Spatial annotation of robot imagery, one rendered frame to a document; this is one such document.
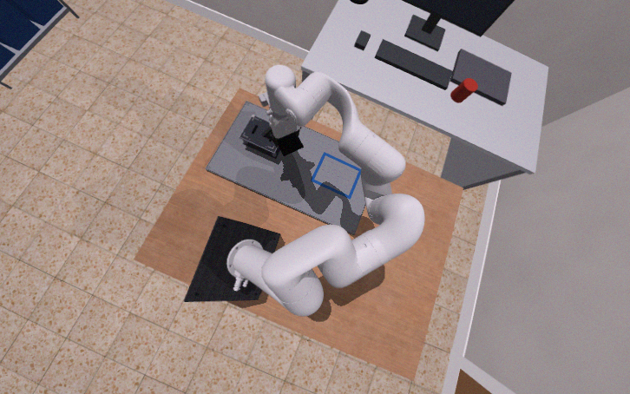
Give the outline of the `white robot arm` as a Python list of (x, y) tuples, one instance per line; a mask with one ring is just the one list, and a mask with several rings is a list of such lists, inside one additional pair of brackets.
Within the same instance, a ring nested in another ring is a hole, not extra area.
[(337, 109), (343, 121), (338, 149), (361, 167), (367, 213), (379, 225), (353, 240), (341, 226), (324, 225), (274, 253), (256, 240), (242, 240), (233, 247), (226, 264), (237, 279), (234, 291), (243, 280), (246, 287), (249, 280), (289, 312), (305, 317), (316, 312), (324, 298), (313, 267), (333, 287), (352, 284), (415, 245), (423, 232), (424, 210), (416, 198), (392, 194), (390, 183), (403, 174), (405, 159), (362, 124), (342, 85), (314, 72), (296, 88), (296, 77), (285, 65), (269, 68), (265, 80), (267, 92), (259, 95), (259, 101), (263, 107), (270, 102), (267, 115), (280, 121), (303, 127), (326, 102)]

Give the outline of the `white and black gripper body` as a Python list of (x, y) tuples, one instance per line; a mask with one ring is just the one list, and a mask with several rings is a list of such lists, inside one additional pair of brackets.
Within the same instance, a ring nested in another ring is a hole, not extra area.
[[(270, 125), (271, 123), (271, 125)], [(293, 124), (290, 120), (280, 121), (272, 115), (269, 115), (269, 126), (272, 128), (272, 133), (276, 139), (282, 138), (293, 132), (298, 131), (301, 127)]]

